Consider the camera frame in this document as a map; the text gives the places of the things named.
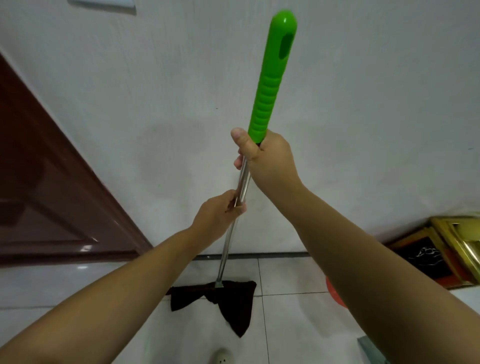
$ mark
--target white tile floor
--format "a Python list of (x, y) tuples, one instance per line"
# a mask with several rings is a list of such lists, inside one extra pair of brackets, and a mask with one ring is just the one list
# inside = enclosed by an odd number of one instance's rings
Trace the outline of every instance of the white tile floor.
[[(218, 264), (192, 262), (175, 285), (214, 281)], [(0, 269), (0, 345), (120, 265)], [(357, 344), (362, 330), (326, 292), (325, 275), (311, 258), (230, 260), (224, 278), (258, 284), (250, 327), (241, 339), (209, 301), (171, 312), (165, 299), (115, 363), (207, 364), (221, 347), (234, 353), (237, 364), (368, 363)], [(479, 292), (475, 288), (455, 294), (479, 311)]]

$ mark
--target shoe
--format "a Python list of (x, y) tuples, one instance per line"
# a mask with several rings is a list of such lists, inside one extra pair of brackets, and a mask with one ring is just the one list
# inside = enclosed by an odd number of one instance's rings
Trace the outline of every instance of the shoe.
[(215, 352), (211, 364), (234, 364), (233, 355), (230, 350), (220, 349)]

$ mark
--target person's right arm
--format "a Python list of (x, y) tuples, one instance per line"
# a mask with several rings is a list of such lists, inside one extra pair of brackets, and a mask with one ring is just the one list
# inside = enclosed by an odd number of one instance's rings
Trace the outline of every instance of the person's right arm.
[(289, 144), (232, 138), (257, 186), (300, 239), (368, 337), (393, 363), (478, 363), (480, 315), (380, 244), (300, 181)]

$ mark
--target wall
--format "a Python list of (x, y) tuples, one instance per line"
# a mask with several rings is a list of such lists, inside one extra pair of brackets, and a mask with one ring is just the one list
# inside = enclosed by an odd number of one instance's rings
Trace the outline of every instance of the wall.
[[(236, 186), (271, 16), (298, 32), (271, 119), (316, 194), (380, 239), (480, 206), (476, 0), (0, 2), (0, 48), (152, 243)], [(253, 184), (233, 252), (304, 250)], [(207, 250), (219, 253), (223, 242)]]

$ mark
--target mop head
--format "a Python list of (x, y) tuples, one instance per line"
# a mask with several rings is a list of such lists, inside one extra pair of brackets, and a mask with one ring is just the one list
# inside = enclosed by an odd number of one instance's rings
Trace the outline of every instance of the mop head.
[(215, 282), (185, 287), (172, 287), (170, 307), (178, 311), (205, 296), (213, 304), (218, 304), (220, 312), (239, 338), (247, 331), (252, 316), (255, 282), (222, 281), (223, 288), (215, 288)]

